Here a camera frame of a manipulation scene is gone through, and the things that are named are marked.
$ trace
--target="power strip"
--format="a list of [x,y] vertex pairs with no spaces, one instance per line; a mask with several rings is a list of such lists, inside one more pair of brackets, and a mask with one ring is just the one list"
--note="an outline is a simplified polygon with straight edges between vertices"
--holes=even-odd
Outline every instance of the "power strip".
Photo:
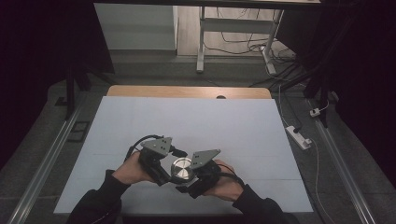
[[288,131],[288,134],[294,139],[294,142],[296,142],[302,150],[310,148],[312,141],[309,138],[303,138],[300,133],[295,133],[294,129],[294,126],[289,126],[286,128],[286,131]]

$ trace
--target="white panel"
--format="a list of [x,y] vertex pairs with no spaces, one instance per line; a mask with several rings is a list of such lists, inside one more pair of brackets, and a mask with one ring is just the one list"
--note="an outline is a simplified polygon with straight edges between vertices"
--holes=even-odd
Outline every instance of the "white panel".
[[[100,187],[105,170],[119,167],[128,148],[148,134],[173,137],[172,145],[189,155],[219,148],[216,159],[230,163],[260,196],[287,212],[312,211],[274,100],[104,97],[55,213],[70,213],[83,193]],[[174,159],[162,160],[165,170]],[[238,212],[218,199],[193,200],[173,184],[134,185],[122,204],[129,215]]]
[[176,49],[172,6],[94,5],[109,49]]

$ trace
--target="metal disc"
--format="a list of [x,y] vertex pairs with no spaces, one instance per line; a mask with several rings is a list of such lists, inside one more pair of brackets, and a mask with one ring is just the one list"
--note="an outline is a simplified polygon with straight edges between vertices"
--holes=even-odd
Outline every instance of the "metal disc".
[[189,158],[178,158],[172,163],[172,178],[178,183],[188,183],[194,179],[194,173]]

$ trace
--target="wooden edge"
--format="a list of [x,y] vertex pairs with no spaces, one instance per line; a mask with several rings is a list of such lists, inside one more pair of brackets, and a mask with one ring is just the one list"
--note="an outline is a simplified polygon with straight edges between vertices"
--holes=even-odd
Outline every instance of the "wooden edge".
[[180,86],[126,86],[116,85],[108,89],[107,96],[272,99],[265,88],[239,87],[180,87]]

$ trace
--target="black sleeve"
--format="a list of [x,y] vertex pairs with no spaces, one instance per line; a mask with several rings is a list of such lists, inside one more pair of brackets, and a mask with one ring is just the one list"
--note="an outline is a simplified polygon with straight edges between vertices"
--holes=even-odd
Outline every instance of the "black sleeve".
[[233,207],[239,209],[249,224],[284,224],[289,223],[286,215],[279,205],[272,199],[262,199],[249,185],[233,203]]
[[66,223],[114,223],[121,210],[121,195],[130,185],[122,184],[107,170],[99,190],[91,189],[78,202]]

